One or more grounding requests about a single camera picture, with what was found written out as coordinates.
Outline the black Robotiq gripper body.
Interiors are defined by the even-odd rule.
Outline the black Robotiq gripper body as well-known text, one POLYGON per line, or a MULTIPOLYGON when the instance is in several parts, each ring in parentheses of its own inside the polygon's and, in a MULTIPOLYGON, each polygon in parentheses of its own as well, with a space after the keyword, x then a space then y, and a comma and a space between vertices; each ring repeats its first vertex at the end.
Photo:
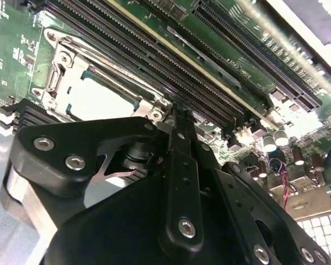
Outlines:
POLYGON ((199 142, 151 176, 70 218, 45 264, 254 264, 255 228, 233 177, 199 142))

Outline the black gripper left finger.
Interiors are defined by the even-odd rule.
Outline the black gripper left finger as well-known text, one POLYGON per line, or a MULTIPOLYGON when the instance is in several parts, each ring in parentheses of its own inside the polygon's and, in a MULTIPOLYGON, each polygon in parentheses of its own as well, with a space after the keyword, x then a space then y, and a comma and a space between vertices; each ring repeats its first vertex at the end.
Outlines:
POLYGON ((142 117, 20 129, 3 180, 2 205, 31 222, 48 249, 70 218, 146 177, 164 176, 169 151, 191 148, 192 118, 174 117, 169 132, 142 117))

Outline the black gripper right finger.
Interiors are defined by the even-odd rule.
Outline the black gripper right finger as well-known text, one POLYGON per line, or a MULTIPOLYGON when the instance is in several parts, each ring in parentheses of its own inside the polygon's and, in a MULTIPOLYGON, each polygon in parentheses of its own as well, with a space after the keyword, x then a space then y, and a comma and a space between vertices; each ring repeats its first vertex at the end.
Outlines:
POLYGON ((297 222, 239 167, 220 166, 193 132, 204 243, 193 264, 331 264, 297 222))

